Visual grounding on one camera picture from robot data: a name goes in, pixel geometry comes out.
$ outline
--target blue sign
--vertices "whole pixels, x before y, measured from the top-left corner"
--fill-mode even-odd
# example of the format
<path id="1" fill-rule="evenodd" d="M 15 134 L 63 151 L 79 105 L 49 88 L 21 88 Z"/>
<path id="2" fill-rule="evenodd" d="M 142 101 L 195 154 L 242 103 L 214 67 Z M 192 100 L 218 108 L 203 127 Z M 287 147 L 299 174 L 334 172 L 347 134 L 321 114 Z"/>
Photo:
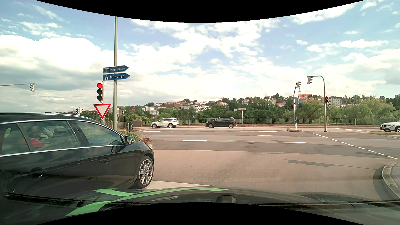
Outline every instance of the blue sign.
<path id="1" fill-rule="evenodd" d="M 124 72 L 128 69 L 127 66 L 114 66 L 103 68 L 103 73 L 114 73 L 114 72 Z"/>
<path id="2" fill-rule="evenodd" d="M 130 77 L 126 73 L 116 73 L 116 74 L 103 74 L 103 80 L 124 80 Z"/>

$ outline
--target sidewalk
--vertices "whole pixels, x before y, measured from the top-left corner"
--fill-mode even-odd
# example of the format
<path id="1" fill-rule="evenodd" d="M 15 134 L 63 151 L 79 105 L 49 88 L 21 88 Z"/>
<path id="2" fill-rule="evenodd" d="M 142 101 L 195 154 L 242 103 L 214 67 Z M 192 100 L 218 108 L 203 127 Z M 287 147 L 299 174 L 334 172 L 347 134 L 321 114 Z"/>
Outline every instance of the sidewalk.
<path id="1" fill-rule="evenodd" d="M 389 189 L 400 198 L 400 164 L 387 164 L 382 170 L 382 178 Z"/>

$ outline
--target car wheel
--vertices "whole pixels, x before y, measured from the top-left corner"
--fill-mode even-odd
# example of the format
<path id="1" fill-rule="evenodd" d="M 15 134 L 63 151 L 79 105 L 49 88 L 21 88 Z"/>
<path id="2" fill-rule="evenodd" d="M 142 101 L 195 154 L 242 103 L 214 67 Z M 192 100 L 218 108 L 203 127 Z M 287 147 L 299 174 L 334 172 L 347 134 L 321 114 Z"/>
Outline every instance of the car wheel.
<path id="1" fill-rule="evenodd" d="M 138 178 L 131 188 L 142 189 L 147 187 L 153 179 L 153 160 L 145 155 L 140 161 L 140 167 L 138 172 Z"/>

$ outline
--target side mirror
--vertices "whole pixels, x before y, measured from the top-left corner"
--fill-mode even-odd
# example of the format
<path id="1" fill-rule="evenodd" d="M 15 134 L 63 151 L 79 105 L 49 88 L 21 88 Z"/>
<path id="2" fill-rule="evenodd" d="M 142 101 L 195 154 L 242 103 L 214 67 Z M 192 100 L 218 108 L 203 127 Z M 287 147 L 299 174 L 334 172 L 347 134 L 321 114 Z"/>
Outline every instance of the side mirror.
<path id="1" fill-rule="evenodd" d="M 133 141 L 132 137 L 130 137 L 130 136 L 125 136 L 125 144 L 126 144 L 126 145 L 131 145 L 131 144 L 132 144 L 132 141 Z"/>

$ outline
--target guardrail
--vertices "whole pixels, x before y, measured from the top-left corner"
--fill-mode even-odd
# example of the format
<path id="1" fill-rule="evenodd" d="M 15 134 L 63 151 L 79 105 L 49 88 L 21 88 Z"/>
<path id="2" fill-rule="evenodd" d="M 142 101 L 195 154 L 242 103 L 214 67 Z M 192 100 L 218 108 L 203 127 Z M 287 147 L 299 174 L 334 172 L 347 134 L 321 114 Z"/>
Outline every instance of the guardrail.
<path id="1" fill-rule="evenodd" d="M 211 119 L 180 119 L 180 125 L 204 125 Z M 294 124 L 293 118 L 235 118 L 238 124 Z M 142 121 L 142 126 L 150 126 L 158 120 Z M 396 122 L 399 119 L 366 119 L 366 118 L 327 118 L 329 125 L 381 125 L 382 123 Z M 297 118 L 297 124 L 322 125 L 324 118 Z"/>

